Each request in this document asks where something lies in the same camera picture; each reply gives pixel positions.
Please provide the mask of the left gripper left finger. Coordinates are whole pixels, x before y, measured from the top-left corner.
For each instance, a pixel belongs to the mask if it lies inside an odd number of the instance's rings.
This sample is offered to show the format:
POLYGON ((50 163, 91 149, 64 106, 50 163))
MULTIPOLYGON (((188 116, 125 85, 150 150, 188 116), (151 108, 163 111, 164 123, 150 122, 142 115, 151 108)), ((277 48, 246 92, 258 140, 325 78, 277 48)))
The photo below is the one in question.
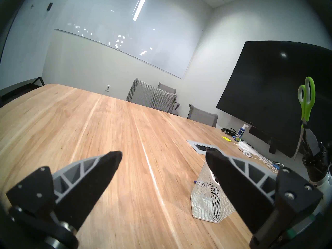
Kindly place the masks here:
POLYGON ((13 208, 34 219, 66 222, 79 230, 109 186, 122 156, 121 151, 111 151, 73 162, 53 174, 48 166, 41 166, 6 196, 13 208))

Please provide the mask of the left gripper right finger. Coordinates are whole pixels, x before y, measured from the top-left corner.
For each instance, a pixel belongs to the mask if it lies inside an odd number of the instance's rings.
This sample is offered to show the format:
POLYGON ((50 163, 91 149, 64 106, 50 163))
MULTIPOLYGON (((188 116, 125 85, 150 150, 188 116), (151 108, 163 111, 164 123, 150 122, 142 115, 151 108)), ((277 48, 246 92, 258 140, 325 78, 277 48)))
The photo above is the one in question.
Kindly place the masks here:
POLYGON ((311 215, 323 193, 290 168, 278 174, 207 150, 206 163, 252 233, 284 233, 311 215))

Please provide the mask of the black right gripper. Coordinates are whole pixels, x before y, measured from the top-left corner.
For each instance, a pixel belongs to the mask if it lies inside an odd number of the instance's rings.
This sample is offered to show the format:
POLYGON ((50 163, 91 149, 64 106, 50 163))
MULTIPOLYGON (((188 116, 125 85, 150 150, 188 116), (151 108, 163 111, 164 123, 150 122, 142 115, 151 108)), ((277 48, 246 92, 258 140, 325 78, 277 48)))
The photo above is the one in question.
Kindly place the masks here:
POLYGON ((305 142, 310 151, 305 152, 302 162, 307 169, 309 181, 318 183, 331 171, 331 145, 318 143, 311 129, 305 129, 305 142))

